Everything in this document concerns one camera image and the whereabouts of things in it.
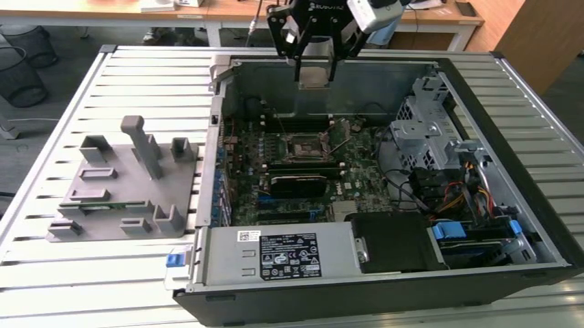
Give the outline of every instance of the warning label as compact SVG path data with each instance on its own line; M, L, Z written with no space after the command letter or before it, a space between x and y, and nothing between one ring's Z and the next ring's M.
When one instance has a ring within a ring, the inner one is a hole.
M263 280L321 277L317 234L262 236L259 247Z

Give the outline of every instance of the blue tab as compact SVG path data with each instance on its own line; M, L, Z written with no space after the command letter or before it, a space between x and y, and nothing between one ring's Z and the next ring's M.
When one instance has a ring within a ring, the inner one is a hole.
M465 238L467 233L463 224L456 221L440 222L433 227L436 239Z
M166 267L178 268L185 266L185 253L169 254L166 256Z
M432 227L432 231L434 233L436 240L440 240L445 237L445 234L442 234L441 229L437 225Z
M515 233L516 235L517 235L517 234L521 234L523 229L521 229L521 225L520 225L520 223L519 223L517 220L511 220L511 221L509 221L509 226L511 226L511 229L513 230L513 233Z

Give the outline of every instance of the black wire basket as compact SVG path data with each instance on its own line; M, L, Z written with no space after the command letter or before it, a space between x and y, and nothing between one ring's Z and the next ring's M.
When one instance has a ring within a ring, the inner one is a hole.
M0 96L15 107L31 107L48 96L47 88L27 62L27 51L0 48Z
M44 68L59 61L50 34L43 26L34 25L3 25L0 34L11 46L23 48L28 54L28 63L35 68Z

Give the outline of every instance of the white sticker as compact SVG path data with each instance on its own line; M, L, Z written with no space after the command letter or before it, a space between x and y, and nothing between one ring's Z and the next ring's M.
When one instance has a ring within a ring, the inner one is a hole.
M321 266L318 264L312 264L306 266L306 271L320 270Z
M259 241L261 230L238 231L238 241Z
M203 15L177 15L177 18L203 19Z

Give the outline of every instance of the floor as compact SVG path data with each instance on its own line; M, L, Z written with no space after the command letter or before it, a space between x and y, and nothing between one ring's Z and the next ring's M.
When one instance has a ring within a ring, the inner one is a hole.
M60 58L55 66L39 70L51 97L40 105L28 109L11 107L0 98L0 111L8 119L60 118L102 44L140 45L147 29L92 27L87 39L79 37L80 33L75 27L47 27L47 30L51 33L51 42ZM206 34L202 31L198 31L195 36L201 39L201 43L206 42ZM243 46L246 30L225 29L222 39L226 46ZM257 31L250 44L271 46L267 30ZM543 97L580 141L584 141L584 125L580 124L584 112L583 77L584 57L580 57ZM3 172L0 191L3 192L18 191L56 124L56 122L40 120L14 123L22 131L22 137L12 141L0 139L0 172ZM10 198L0 197L0 213L5 211L10 200Z

